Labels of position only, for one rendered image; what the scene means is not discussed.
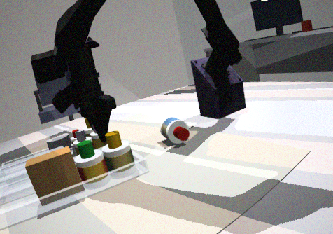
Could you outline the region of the brown box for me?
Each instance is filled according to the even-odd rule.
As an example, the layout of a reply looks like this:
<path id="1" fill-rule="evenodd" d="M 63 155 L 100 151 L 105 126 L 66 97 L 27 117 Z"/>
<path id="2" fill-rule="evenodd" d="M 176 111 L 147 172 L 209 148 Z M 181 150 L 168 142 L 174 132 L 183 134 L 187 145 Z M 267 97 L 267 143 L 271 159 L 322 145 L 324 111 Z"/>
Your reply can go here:
<path id="1" fill-rule="evenodd" d="M 25 168 L 38 198 L 82 182 L 69 146 L 27 160 Z"/>

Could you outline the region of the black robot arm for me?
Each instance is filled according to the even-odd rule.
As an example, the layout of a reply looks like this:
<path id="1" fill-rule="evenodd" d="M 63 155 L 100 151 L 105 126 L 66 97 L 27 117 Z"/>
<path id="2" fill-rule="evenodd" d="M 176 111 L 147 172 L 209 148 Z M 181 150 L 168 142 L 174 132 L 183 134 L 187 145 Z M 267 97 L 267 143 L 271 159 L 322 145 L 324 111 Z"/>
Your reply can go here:
<path id="1" fill-rule="evenodd" d="M 31 64 L 38 83 L 64 77 L 68 66 L 70 75 L 95 68 L 92 48 L 99 47 L 99 43 L 88 37 L 88 34 L 95 15 L 105 1 L 77 0 L 58 19 L 54 50 L 31 56 Z M 229 75 L 230 72 L 227 70 L 229 65 L 241 61 L 239 41 L 226 25 L 215 0 L 194 1 L 206 22 L 206 27 L 202 31 L 213 49 L 208 61 L 201 66 L 218 80 Z M 52 105 L 60 113 L 64 113 L 77 99 L 79 102 L 84 100 L 77 83 L 73 82 L 72 78 L 70 80 L 71 84 L 59 90 L 52 99 Z"/>

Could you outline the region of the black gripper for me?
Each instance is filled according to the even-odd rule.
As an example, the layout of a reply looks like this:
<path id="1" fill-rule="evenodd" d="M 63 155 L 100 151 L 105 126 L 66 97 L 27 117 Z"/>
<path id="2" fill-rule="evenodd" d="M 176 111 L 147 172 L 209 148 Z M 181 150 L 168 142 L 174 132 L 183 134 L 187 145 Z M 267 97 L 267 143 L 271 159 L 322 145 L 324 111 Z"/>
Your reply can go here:
<path id="1" fill-rule="evenodd" d="M 77 99 L 73 104 L 75 110 L 80 107 L 78 113 L 88 119 L 88 123 L 92 129 L 93 124 L 100 140 L 105 142 L 105 134 L 108 133 L 108 123 L 111 112 L 117 107 L 115 98 L 110 95 L 105 95 L 104 92 L 101 91 L 98 77 L 100 76 L 96 69 L 89 69 L 71 75 L 73 82 L 77 83 L 84 97 L 83 101 L 79 102 Z"/>

